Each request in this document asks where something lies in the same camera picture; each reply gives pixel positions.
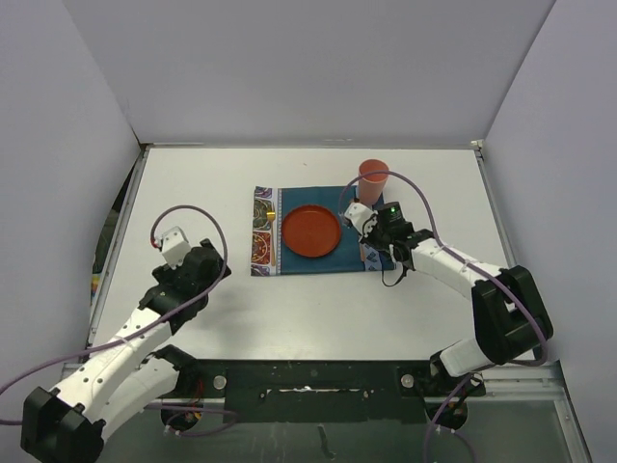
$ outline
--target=white tabletop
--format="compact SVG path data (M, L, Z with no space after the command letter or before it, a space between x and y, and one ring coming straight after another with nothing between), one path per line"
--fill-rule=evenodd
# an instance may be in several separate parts
M175 204L198 205L217 218L233 272L212 292L208 306L170 340L195 357L421 360L472 337L469 302L417 273L393 288L382 286L379 273L250 276L255 186L344 185L366 158L383 159L419 185L446 242L505 265L471 150L155 148L148 155L94 343L109 340L154 285L150 272L163 260L150 247L148 232L154 219ZM417 228L428 228L426 212L408 185L391 178L384 196L400 201ZM180 225L193 245L209 237L222 249L214 228L197 212L173 213L159 232L173 225Z

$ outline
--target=glass panel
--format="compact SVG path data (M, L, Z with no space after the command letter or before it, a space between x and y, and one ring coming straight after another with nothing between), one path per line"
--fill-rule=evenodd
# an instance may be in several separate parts
M194 430L221 423L206 416ZM146 411L109 440L100 463L375 463L421 461L424 425L400 422L250 423L199 439L163 436L158 412ZM462 429L478 462L571 462L552 401L473 401ZM471 462L469 450L451 435L434 436L431 463Z

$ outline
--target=bolt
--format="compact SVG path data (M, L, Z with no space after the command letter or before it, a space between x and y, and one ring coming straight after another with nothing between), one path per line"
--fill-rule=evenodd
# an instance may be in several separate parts
M401 376L401 384L406 389L411 389L414 386L414 377L411 374Z
M215 376L214 381L212 381L212 385L217 391L221 391L222 389L224 389L227 383L228 380L226 379L226 377L221 376L220 374L218 376Z

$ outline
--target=red plate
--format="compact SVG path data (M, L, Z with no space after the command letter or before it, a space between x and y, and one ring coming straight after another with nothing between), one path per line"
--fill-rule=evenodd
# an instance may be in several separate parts
M305 258L321 258L340 241L340 224L332 212L321 205L302 205L282 219L282 241Z

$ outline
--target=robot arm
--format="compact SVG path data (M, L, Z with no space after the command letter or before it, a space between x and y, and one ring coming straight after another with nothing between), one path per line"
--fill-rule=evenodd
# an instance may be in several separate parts
M431 357L435 376L448 382L490 365L503 365L538 345L538 339L520 311L486 276L469 268L472 263L506 285L526 306L545 337L552 337L549 316L528 270L515 266L504 269L481 262L452 247L460 262L447 253L433 233L415 231L405 221L399 203L371 210L352 203L345 220L360 234L360 242L401 262L403 276L409 271L430 275L471 301L475 338L459 340Z
M158 285L110 340L124 342L93 354L51 391L30 393L23 409L23 449L43 463L93 463L124 422L176 389L192 358L170 345L152 351L195 317L207 296L141 336L126 338L203 293L219 277L223 259L209 240L200 244L191 248L178 227L163 233L159 249L167 264L152 272ZM230 273L227 269L224 278Z

